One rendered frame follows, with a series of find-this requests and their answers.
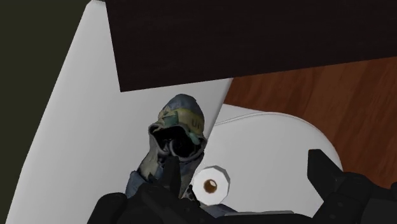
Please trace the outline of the white toilet paper roll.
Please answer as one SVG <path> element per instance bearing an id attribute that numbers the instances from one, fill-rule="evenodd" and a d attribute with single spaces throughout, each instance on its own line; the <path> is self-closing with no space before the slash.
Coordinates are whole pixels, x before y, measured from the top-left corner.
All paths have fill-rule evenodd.
<path id="1" fill-rule="evenodd" d="M 228 173 L 216 165 L 202 169 L 193 178 L 192 190 L 198 201 L 207 206 L 222 203 L 229 189 Z"/>

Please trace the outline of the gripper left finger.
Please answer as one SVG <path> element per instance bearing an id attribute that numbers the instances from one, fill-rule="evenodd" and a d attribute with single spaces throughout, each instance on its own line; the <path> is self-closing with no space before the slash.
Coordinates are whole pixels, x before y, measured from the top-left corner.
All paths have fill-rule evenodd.
<path id="1" fill-rule="evenodd" d="M 109 193 L 96 203 L 87 224 L 218 224 L 216 218 L 189 199 L 180 199 L 178 157 L 165 161 L 160 179 L 143 183 L 136 194 Z"/>

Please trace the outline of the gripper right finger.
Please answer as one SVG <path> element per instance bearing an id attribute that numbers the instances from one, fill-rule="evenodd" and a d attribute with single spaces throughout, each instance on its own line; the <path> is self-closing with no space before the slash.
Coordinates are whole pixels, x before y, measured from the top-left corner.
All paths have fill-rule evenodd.
<path id="1" fill-rule="evenodd" d="M 307 178 L 323 200 L 313 224 L 397 224 L 397 181 L 383 188 L 344 172 L 320 149 L 308 151 Z"/>

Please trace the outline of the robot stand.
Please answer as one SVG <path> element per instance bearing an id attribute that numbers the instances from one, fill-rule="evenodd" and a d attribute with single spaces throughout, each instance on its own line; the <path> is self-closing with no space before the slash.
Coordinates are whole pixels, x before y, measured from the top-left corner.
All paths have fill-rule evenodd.
<path id="1" fill-rule="evenodd" d="M 106 0 L 123 92 L 397 56 L 397 0 Z"/>

